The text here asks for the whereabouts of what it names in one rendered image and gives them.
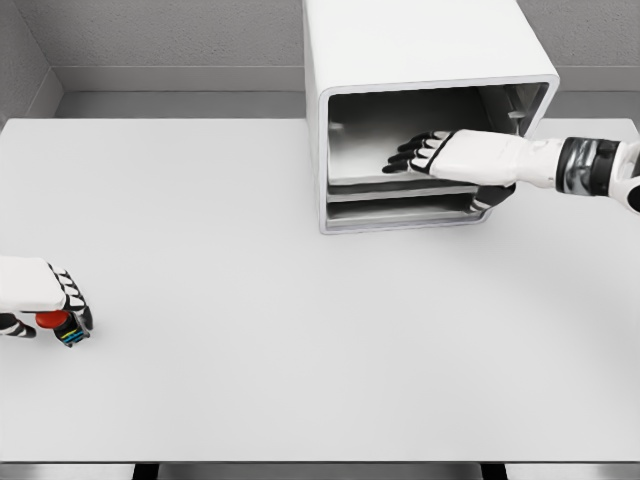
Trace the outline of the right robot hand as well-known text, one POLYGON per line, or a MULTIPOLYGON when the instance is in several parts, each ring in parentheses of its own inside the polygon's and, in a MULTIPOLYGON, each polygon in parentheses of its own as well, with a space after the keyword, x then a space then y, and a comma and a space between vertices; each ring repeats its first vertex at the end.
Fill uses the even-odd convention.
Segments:
POLYGON ((382 168, 385 174, 418 172, 435 179, 478 187, 465 211, 490 210, 516 189, 514 161, 526 140, 514 135, 476 130, 427 131, 397 148, 382 168))

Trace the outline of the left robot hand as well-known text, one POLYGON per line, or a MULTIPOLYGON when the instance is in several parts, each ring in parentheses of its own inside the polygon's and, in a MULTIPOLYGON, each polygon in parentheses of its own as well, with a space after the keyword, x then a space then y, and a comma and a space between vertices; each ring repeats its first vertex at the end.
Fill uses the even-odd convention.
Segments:
POLYGON ((89 307, 68 271, 42 258, 0 256, 0 335, 33 338, 17 315, 89 307))

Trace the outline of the red-button black load switch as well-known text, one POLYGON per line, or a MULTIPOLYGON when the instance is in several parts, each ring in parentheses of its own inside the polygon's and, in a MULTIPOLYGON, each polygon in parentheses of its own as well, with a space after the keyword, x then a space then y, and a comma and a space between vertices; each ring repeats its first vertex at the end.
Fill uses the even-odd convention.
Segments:
POLYGON ((55 337, 71 348, 83 339, 90 337, 93 330, 93 316, 89 307, 81 311, 52 311, 35 314, 36 324, 50 329, 55 337))

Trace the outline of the white multi-storey storage cabinet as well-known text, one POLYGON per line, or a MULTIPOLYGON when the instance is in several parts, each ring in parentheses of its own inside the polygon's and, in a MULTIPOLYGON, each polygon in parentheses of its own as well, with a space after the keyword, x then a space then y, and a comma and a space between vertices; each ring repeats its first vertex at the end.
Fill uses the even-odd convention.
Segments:
POLYGON ((517 0, 303 0, 306 115, 325 234, 327 206, 474 194, 426 181, 332 186, 330 130, 487 130, 528 138, 559 76, 517 0))

